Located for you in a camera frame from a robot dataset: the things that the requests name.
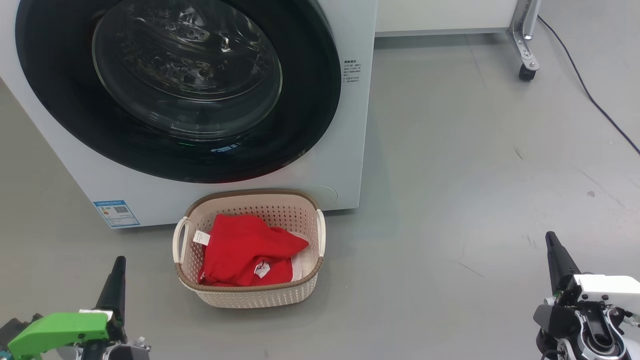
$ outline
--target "floor scuff mark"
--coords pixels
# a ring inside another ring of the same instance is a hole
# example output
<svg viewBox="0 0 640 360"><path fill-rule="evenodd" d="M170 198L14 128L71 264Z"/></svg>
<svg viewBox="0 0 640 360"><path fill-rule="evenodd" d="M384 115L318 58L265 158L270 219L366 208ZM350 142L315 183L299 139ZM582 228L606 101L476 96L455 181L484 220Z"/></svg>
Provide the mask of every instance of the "floor scuff mark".
<svg viewBox="0 0 640 360"><path fill-rule="evenodd" d="M524 160L524 156L522 156L522 153L520 152L520 149L518 149L517 147L514 146L513 150L516 152L516 155L518 155L520 160Z"/></svg>
<svg viewBox="0 0 640 360"><path fill-rule="evenodd" d="M476 275L478 275L478 276L480 276L480 277L484 278L484 276L482 276L482 274L480 274L479 272L476 272L474 269L470 268L469 266L464 265L463 263L461 263L461 262L459 262L459 261L457 261L457 263L458 263L458 264L460 264L460 265L462 265L462 266L464 266L465 268L468 268L468 269L469 269L471 272L473 272L474 274L476 274Z"/></svg>
<svg viewBox="0 0 640 360"><path fill-rule="evenodd" d="M592 183L596 184L605 194L607 194L607 196L609 196L611 198L611 200L615 201L618 203L618 205L620 205L622 208L627 208L620 200L616 199L615 196L611 195L611 193L609 193L602 185L600 185L600 183L598 183L597 181L595 181L591 176L589 176L586 172L578 169L578 171L580 173L582 173L582 175L584 175L584 177L586 177L587 179L591 180Z"/></svg>
<svg viewBox="0 0 640 360"><path fill-rule="evenodd" d="M529 235L527 235L527 241L529 242L530 247L534 249L538 248L538 245L536 244L536 240L531 241L531 238L529 237Z"/></svg>
<svg viewBox="0 0 640 360"><path fill-rule="evenodd" d="M636 188L640 189L640 186L638 184L636 184L635 181L633 181L633 180L631 180L629 178L627 178L627 180L629 180L629 182L632 183Z"/></svg>

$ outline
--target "blue label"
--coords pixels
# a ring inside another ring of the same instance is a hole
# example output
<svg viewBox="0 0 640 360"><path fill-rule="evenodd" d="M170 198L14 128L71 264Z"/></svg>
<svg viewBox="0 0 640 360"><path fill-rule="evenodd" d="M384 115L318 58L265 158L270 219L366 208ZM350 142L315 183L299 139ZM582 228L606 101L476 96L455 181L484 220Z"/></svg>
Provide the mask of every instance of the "blue label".
<svg viewBox="0 0 640 360"><path fill-rule="evenodd" d="M122 200L94 201L93 204L111 227L140 226L127 203Z"/></svg>

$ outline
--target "white washing machine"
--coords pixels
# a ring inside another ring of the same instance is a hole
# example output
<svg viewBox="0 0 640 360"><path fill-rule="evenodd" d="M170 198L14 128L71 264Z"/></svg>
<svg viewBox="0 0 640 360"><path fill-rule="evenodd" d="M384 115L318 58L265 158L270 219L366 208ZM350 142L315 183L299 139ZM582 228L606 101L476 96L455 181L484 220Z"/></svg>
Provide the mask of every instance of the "white washing machine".
<svg viewBox="0 0 640 360"><path fill-rule="evenodd" d="M0 76L111 227L253 188L356 208L376 7L2 0Z"/></svg>

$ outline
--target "washing machine door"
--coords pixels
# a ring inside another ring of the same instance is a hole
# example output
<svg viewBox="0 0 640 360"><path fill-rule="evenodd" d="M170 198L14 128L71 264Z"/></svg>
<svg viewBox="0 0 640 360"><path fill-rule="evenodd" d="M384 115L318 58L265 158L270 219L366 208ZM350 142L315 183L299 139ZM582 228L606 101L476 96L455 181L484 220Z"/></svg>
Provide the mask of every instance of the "washing machine door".
<svg viewBox="0 0 640 360"><path fill-rule="evenodd" d="M225 183L322 137L340 61L315 0L22 0L22 69L93 150L153 176Z"/></svg>

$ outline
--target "white cabinet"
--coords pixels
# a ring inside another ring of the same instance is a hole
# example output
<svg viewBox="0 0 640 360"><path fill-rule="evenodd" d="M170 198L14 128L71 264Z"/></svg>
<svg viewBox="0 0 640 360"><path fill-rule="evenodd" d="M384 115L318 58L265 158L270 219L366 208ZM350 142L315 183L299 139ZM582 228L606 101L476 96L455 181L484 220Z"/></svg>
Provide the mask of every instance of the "white cabinet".
<svg viewBox="0 0 640 360"><path fill-rule="evenodd" d="M376 35L498 32L517 0L379 0Z"/></svg>

